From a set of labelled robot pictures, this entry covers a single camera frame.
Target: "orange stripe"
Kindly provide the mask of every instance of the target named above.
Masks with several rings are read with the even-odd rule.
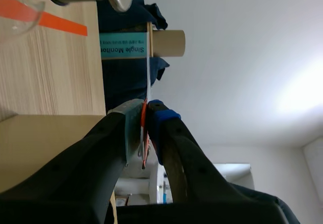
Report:
[[[84,25],[78,24],[73,21],[54,16],[50,13],[43,12],[39,21],[40,26],[66,31],[82,36],[87,36],[87,28]]]
[[[35,20],[37,11],[20,3],[18,0],[0,0],[0,16],[29,22]]]
[[[19,2],[18,0],[0,0],[0,17],[29,22],[35,20],[37,17],[37,11]],[[54,16],[47,12],[42,13],[39,25],[87,36],[86,26],[60,18],[58,16]]]

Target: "dark blue cloth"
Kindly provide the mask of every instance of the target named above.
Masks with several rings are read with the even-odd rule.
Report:
[[[150,58],[151,85],[160,80],[169,64],[161,58]],[[147,93],[146,59],[103,60],[103,86],[106,110],[131,99],[145,99]]]
[[[240,185],[231,185],[250,199],[276,203],[282,209],[289,224],[300,224],[295,214],[292,212],[291,208],[289,208],[289,206],[280,198],[263,192],[251,190]]]
[[[116,12],[109,0],[96,4],[100,32],[130,28],[146,22],[152,22],[158,30],[168,26],[157,5],[145,5],[144,0],[132,0],[131,7],[124,13]]]

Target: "wood grain surface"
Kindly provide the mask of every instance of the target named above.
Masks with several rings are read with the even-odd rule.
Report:
[[[0,45],[0,121],[19,115],[105,115],[95,2],[45,11],[87,26],[88,36],[37,26]]]
[[[102,116],[15,116],[0,122],[0,192],[81,140]]]

